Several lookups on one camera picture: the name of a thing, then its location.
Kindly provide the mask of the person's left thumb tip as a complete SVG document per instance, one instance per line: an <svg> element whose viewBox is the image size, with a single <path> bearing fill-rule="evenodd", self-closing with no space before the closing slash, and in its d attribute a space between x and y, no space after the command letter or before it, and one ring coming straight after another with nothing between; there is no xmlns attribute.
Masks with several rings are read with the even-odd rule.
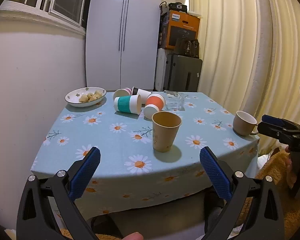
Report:
<svg viewBox="0 0 300 240"><path fill-rule="evenodd" d="M131 233L130 235L124 237L122 240L144 240L144 237L139 232Z"/></svg>

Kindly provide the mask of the person's right hand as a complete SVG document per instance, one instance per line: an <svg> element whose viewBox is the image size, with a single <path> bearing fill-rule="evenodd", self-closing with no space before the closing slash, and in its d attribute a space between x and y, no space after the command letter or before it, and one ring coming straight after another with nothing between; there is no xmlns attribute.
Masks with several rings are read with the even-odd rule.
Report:
<svg viewBox="0 0 300 240"><path fill-rule="evenodd" d="M294 186L294 184L297 182L297 179L299 178L299 176L293 170L294 161L292 160L292 154L291 154L291 150L290 150L289 146L286 146L285 152L288 153L288 158L286 160L287 183L288 183L289 187L292 188Z"/></svg>

